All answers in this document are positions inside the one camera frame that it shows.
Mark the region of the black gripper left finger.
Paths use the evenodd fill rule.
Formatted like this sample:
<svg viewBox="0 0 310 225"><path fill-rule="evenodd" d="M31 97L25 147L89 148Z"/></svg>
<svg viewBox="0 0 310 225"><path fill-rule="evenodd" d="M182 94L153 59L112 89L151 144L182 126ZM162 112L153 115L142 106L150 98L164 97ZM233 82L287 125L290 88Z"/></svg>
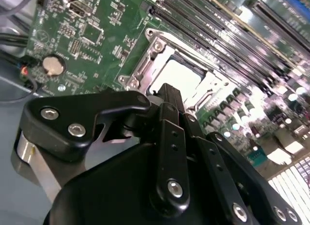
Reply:
<svg viewBox="0 0 310 225"><path fill-rule="evenodd" d="M182 212L190 200L185 132L181 113L170 100L169 84L145 96L138 91L60 96L26 103L20 120L20 151L46 195L54 201L62 187L83 172L92 146L138 137L155 150L150 188L152 204L161 211Z"/></svg>

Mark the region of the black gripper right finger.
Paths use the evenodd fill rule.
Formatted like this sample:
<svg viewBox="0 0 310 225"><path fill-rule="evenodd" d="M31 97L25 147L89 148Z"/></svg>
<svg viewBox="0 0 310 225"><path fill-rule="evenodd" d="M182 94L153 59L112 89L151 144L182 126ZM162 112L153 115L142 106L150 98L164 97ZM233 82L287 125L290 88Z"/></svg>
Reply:
<svg viewBox="0 0 310 225"><path fill-rule="evenodd" d="M210 178L221 225L300 225L297 212L268 181L218 132L205 135L198 121L185 112L181 93L170 87L170 101L181 113L190 153L200 172Z"/></svg>

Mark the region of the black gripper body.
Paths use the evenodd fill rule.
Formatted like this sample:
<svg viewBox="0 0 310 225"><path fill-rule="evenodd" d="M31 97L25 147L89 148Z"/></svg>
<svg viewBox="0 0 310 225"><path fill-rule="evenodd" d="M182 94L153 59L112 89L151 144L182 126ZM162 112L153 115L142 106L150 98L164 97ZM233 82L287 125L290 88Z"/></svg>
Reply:
<svg viewBox="0 0 310 225"><path fill-rule="evenodd" d="M190 204L165 218L150 203L155 162L151 145L132 147L71 179L58 193L49 225L224 225L226 219L199 165L187 161Z"/></svg>

